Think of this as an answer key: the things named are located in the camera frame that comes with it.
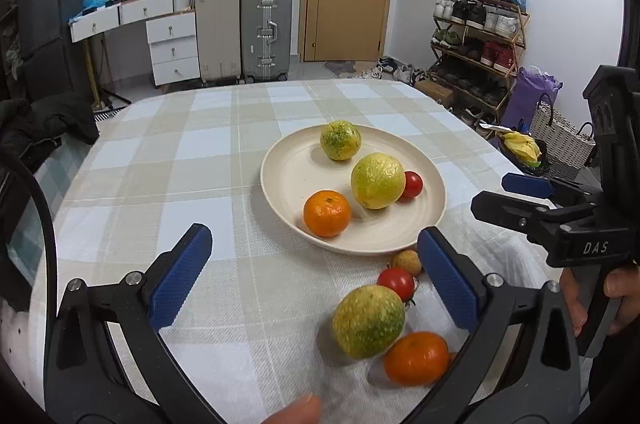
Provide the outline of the person's right hand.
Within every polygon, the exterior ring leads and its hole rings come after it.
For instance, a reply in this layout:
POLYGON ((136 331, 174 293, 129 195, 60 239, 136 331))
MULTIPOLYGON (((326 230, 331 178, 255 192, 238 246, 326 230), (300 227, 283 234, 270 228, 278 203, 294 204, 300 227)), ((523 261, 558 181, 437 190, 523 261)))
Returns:
MULTIPOLYGON (((587 310, 579 303, 579 286, 574 274, 564 269, 560 280, 567 303, 570 321, 573 324, 574 335, 582 332, 582 327, 588 319, 587 310)), ((640 279, 639 267, 630 266, 618 268, 608 274, 603 286, 603 292, 611 299, 620 300, 620 309, 608 329, 608 335, 622 332, 639 317, 640 313, 640 279)))

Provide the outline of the person's left hand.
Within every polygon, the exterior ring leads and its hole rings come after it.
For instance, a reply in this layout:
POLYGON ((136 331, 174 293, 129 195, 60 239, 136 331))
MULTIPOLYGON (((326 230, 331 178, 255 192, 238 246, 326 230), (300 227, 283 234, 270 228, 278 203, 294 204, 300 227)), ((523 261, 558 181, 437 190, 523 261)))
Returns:
POLYGON ((308 394, 270 415, 264 424, 318 424, 320 416, 320 399, 314 394, 308 394))

